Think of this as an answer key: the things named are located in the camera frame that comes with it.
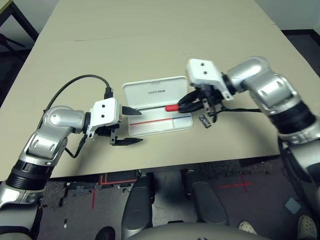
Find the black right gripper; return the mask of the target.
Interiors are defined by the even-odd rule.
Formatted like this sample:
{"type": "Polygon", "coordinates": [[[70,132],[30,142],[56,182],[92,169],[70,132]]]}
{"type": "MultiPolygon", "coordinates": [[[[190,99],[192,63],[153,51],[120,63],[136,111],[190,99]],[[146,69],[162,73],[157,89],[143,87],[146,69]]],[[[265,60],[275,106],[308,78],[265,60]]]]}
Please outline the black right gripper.
{"type": "Polygon", "coordinates": [[[197,90],[187,93],[178,101],[178,112],[193,113],[204,108],[209,117],[216,117],[218,114],[217,105],[223,99],[220,91],[212,85],[201,84],[197,90]]]}

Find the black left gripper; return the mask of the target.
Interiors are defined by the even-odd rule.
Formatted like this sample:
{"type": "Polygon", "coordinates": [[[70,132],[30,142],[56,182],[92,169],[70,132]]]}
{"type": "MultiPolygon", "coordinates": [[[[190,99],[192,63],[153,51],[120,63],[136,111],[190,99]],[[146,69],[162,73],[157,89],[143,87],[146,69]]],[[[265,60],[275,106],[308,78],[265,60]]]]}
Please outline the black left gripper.
{"type": "MultiPolygon", "coordinates": [[[[122,114],[125,116],[141,116],[142,113],[134,108],[128,106],[122,106],[122,114]]],[[[124,139],[118,139],[116,136],[116,130],[120,127],[119,124],[110,126],[101,126],[96,130],[96,135],[101,137],[108,137],[109,144],[112,146],[129,146],[135,143],[143,141],[142,138],[126,137],[124,139]]]]}

